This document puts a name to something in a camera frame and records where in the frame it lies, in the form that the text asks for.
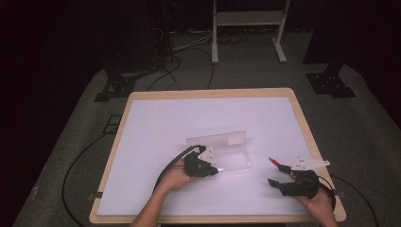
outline forearm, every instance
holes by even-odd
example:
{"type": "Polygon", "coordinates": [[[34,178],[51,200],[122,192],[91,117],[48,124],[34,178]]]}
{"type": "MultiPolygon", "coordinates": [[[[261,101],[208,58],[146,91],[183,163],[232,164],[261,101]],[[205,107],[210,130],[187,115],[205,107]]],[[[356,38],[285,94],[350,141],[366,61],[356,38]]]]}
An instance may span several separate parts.
{"type": "Polygon", "coordinates": [[[130,227],[155,227],[157,226],[159,216],[162,213],[163,205],[169,190],[156,188],[151,195],[145,207],[135,218],[130,227]]]}

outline human hand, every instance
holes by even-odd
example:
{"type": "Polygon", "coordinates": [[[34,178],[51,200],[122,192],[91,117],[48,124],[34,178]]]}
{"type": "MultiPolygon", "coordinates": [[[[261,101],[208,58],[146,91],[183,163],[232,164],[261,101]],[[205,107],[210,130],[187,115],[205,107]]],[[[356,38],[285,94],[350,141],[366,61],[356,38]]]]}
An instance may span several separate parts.
{"type": "Polygon", "coordinates": [[[308,197],[295,197],[309,211],[322,227],[338,227],[331,207],[330,196],[319,188],[318,193],[312,199],[308,197]]]}
{"type": "Polygon", "coordinates": [[[178,160],[165,174],[157,187],[165,191],[171,191],[192,182],[195,178],[188,176],[184,172],[183,164],[184,159],[178,160]]]}

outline transparent container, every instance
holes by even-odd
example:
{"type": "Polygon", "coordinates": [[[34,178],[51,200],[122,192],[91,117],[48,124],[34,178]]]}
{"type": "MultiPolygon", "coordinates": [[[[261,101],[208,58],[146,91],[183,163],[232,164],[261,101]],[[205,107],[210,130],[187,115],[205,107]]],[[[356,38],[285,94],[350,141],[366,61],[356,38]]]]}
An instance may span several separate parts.
{"type": "Polygon", "coordinates": [[[245,131],[187,138],[186,145],[213,147],[217,161],[212,166],[220,173],[245,170],[252,166],[246,150],[245,131]]]}

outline white stand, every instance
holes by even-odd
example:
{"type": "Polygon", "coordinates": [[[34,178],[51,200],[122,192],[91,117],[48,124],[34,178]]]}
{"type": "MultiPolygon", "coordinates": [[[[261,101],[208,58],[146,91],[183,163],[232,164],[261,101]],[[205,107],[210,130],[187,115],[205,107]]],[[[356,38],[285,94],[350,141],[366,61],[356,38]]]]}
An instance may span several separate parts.
{"type": "Polygon", "coordinates": [[[212,63],[218,63],[218,26],[264,25],[279,26],[277,37],[272,40],[280,62],[286,63],[287,59],[280,41],[288,15],[289,2],[290,0],[286,0],[283,10],[218,12],[217,0],[213,0],[212,63]]]}

